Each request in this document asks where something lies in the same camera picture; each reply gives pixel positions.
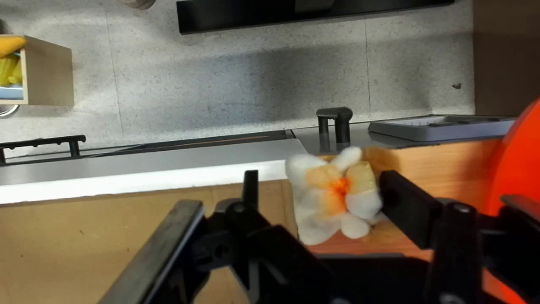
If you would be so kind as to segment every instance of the black metal frame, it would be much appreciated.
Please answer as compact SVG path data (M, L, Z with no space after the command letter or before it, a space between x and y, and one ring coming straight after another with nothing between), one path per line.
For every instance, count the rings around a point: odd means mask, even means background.
M256 211L256 172L246 174L244 186L242 199L219 203L215 213L200 220L192 233L177 233L172 238L180 243L182 250L163 262L172 267L156 265L158 277L163 280L150 277L153 284L145 287L156 292L138 290L145 296L136 301L118 297L118 290L129 290L129 280L124 277L133 279L136 274L133 269L146 265L148 250L151 252L155 247L151 240L163 240L163 231L166 231L163 228L150 238L141 250L143 253L136 255L124 270L131 275L121 275L101 302L187 304L193 301L209 272L217 267L231 267L249 302L258 304L501 302L482 292L482 265L514 287L523 299L540 301L538 263L536 267L529 265L540 253L540 213L523 199L509 198L509 204L496 218L479 216L474 208L460 203L438 203L440 213L430 213L435 201L431 206L425 204L428 211L421 211L421 204L409 208L409 211L398 204L384 206L389 211L388 218L396 220L394 223L404 233L408 231L406 235L413 242L433 248L430 263L401 255L317 258L285 228L271 226ZM416 187L396 172L384 172L381 187L382 194L394 191L411 196L406 204L415 204L413 199L425 199L425 193L418 196ZM393 206L399 213L421 214L430 220L421 220L423 225L415 225L411 230L406 226L409 221L403 221L401 214L394 216Z

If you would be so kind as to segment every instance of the white countertop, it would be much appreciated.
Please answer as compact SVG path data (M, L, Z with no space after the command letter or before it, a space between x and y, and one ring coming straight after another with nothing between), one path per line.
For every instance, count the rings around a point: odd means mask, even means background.
M234 184L244 171L276 181L285 179L285 159L303 152L296 138L286 138L6 166L0 204Z

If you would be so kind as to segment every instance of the wooden shelf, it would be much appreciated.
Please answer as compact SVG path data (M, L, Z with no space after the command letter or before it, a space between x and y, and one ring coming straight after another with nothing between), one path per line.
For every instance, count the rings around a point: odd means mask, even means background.
M20 51L21 100L0 100L0 105L72 106L70 51L26 35L25 41Z

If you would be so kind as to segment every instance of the plumeria flower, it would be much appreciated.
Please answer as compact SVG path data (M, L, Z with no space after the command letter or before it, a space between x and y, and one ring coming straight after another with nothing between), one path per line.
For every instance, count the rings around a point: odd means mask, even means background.
M339 230L347 238L369 233L382 204L371 166L361 160L361 149L347 147L330 162L307 154L293 155L285 166L298 235L305 245L322 243Z

